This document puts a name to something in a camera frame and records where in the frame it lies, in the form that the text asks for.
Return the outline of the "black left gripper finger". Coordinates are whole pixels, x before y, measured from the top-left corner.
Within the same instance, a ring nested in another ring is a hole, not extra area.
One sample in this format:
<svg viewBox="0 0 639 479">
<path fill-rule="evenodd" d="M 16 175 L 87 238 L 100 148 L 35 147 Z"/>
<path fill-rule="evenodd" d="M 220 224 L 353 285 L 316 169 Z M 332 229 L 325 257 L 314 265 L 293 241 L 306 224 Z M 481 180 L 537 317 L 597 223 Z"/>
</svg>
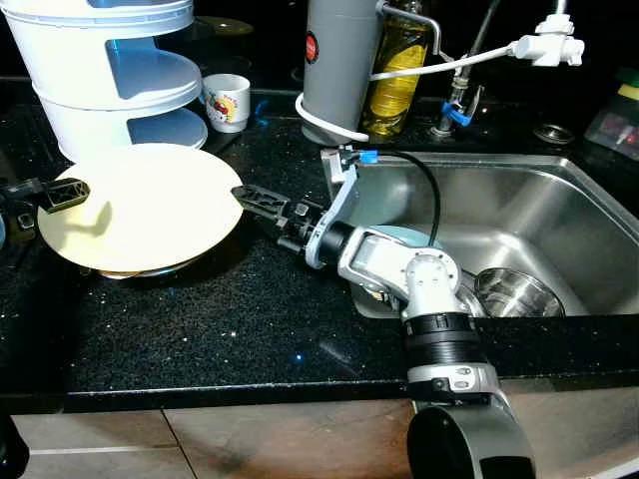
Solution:
<svg viewBox="0 0 639 479">
<path fill-rule="evenodd" d="M 36 205 L 46 212 L 60 212 L 79 206 L 88 200 L 90 186 L 83 180 L 67 178 L 41 183 L 36 193 Z"/>
</svg>

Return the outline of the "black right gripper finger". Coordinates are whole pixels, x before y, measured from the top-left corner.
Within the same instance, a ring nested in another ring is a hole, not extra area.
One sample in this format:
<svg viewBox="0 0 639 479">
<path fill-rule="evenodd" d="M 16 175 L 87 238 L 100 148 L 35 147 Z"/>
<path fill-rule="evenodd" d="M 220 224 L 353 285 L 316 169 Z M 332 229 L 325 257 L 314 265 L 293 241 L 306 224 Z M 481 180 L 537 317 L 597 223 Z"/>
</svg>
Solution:
<svg viewBox="0 0 639 479">
<path fill-rule="evenodd" d="M 244 211 L 260 215 L 261 218 L 278 218 L 291 201 L 279 193 L 257 186 L 233 187 L 232 195 Z"/>
</svg>

